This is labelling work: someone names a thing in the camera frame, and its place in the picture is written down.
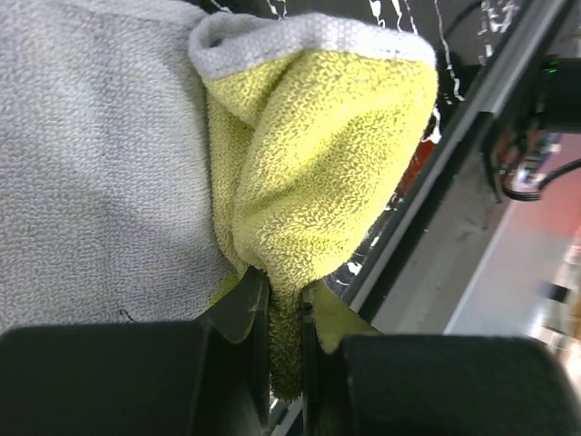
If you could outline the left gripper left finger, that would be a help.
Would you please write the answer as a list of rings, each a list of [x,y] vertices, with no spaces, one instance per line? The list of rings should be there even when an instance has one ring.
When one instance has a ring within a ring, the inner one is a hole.
[[[270,290],[251,267],[199,317],[205,331],[191,435],[260,435],[268,424]]]

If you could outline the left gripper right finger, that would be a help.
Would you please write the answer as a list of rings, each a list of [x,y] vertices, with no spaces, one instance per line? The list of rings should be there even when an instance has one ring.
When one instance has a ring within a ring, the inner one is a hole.
[[[363,332],[363,320],[324,285],[301,294],[303,427],[306,435],[353,432],[341,341]]]

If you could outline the grey towel yellow frog print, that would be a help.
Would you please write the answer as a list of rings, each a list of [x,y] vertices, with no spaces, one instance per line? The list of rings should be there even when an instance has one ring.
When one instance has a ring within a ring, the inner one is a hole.
[[[271,387],[300,294],[382,213],[438,90],[419,35],[183,1],[1,4],[1,327],[190,320],[255,267]]]

